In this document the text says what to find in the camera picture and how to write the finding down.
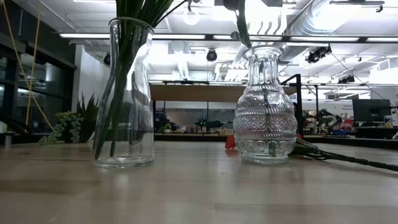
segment cylindrical glass vase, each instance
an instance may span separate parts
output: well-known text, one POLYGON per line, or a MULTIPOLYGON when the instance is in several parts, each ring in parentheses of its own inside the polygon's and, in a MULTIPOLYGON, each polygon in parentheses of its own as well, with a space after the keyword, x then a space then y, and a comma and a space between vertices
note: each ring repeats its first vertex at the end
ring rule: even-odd
POLYGON ((111 73, 100 100, 94 139, 95 166, 126 168, 154 160, 154 119, 147 78, 153 28, 137 19, 109 22, 111 73))
POLYGON ((282 49, 257 46, 247 49, 249 83, 238 101, 234 137, 244 162, 281 164, 295 146, 297 121, 294 106, 278 79, 282 49))

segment wire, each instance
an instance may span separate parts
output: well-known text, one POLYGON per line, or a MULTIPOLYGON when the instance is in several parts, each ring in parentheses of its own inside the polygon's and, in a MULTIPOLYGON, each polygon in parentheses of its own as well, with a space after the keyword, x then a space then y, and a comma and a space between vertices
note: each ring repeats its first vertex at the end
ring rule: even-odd
MULTIPOLYGON (((350 74, 352 75, 352 76, 354 76, 357 80, 359 80, 364 86, 366 86, 368 89, 370 89, 373 93, 375 93, 377 96, 379 96, 380 98, 382 98, 383 100, 385 100, 385 98, 384 97, 382 97, 380 94, 378 94, 375 90, 373 90, 370 86, 368 86, 365 82, 362 82, 362 80, 360 80, 353 72, 351 72, 351 70, 349 70, 340 60, 338 60, 338 58, 333 54, 333 53, 331 53, 333 56, 334 56, 334 58, 345 68, 345 69, 347 69, 347 71, 348 72, 350 72, 350 74)), ((398 110, 397 110, 397 108, 394 108, 394 110, 395 110, 395 112, 396 112, 396 115, 398 115, 398 110)))
POLYGON ((35 70, 35 60, 36 60, 36 51, 37 51, 37 40, 39 39, 39 29, 40 29, 40 10, 41 10, 41 3, 39 3, 39 6, 37 7, 37 28, 36 28, 36 36, 35 36, 35 48, 33 50, 33 62, 32 62, 32 70, 30 72, 30 83, 29 83, 29 99, 27 102, 27 109, 26 109, 26 126, 29 122, 29 109, 30 109, 30 99, 33 96, 32 93, 32 82, 33 82, 33 74, 34 74, 34 70, 35 70))
MULTIPOLYGON (((13 45, 13 47, 14 47, 14 51, 15 51, 15 55, 16 55, 16 57, 17 57, 17 61, 18 61, 19 67, 20 67, 21 72, 22 72, 22 74, 23 74, 23 76, 24 76, 24 80, 25 80, 25 83, 26 83, 26 85, 27 85, 29 91, 32 91, 32 89, 31 89, 31 87, 29 86, 29 83, 28 83, 28 81, 27 81, 27 79, 26 79, 26 74, 25 74, 25 71, 24 71, 24 67, 22 66, 21 60, 20 60, 20 58, 19 58, 19 54, 18 54, 17 47, 16 47, 15 40, 14 40, 14 35, 12 34, 12 30, 11 30, 10 20, 9 20, 9 18, 8 18, 6 2, 3 1, 2 5, 3 5, 3 8, 4 8, 4 15, 5 15, 5 17, 6 17, 6 21, 7 21, 7 25, 8 25, 8 31, 9 31, 9 33, 10 33, 10 37, 11 37, 11 40, 12 40, 12 45, 13 45)), ((44 118, 45 122, 48 124, 48 126, 50 126, 51 130, 54 131, 54 128, 52 127, 52 125, 51 125, 50 122, 48 121, 48 119, 47 119, 47 117, 45 116, 45 114, 44 114, 44 112, 42 111, 42 109, 40 108, 39 103, 37 102, 36 97, 35 97, 34 95, 32 95, 32 99, 35 101, 36 106, 37 106, 37 109, 39 109, 40 113, 43 115, 43 118, 44 118)))

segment black cable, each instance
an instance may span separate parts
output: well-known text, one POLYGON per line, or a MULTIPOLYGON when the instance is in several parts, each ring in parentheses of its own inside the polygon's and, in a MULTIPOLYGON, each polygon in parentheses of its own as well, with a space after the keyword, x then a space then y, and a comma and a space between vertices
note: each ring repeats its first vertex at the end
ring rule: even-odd
MULTIPOLYGON (((352 76, 354 76, 357 80, 359 80, 364 86, 366 86, 367 88, 369 88, 373 93, 375 93, 377 96, 379 96, 380 98, 382 98, 383 100, 385 100, 385 98, 384 97, 382 97, 380 94, 378 94, 376 91, 374 91, 372 88, 370 88, 365 82, 362 82, 362 80, 360 80, 353 72, 351 72, 340 60, 338 60, 338 58, 333 54, 333 53, 331 53, 333 56, 334 56, 334 58, 345 68, 345 69, 347 69, 347 71, 348 72, 350 72, 350 74, 352 75, 352 76)), ((394 110, 396 111, 396 115, 398 116, 398 110, 397 110, 397 108, 394 108, 394 110)))

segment etched glass bottle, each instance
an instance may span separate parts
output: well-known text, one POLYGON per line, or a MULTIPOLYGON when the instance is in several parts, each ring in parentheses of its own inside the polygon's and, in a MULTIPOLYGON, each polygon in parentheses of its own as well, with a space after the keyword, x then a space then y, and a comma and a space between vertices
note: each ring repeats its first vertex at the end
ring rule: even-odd
POLYGON ((294 106, 278 79, 281 54, 276 46, 257 46, 244 53, 249 61, 249 83, 234 119, 234 137, 244 162, 286 163, 295 147, 294 106))

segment table surface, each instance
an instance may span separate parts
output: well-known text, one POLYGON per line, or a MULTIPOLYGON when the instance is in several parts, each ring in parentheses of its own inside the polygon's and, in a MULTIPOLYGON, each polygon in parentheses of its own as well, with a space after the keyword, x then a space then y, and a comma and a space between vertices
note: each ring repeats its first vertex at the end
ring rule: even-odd
MULTIPOLYGON (((293 158, 242 164, 222 143, 156 142, 155 162, 99 169, 90 144, 0 149, 0 223, 394 223, 398 174, 293 158)), ((398 153, 318 144, 398 164, 398 153)))

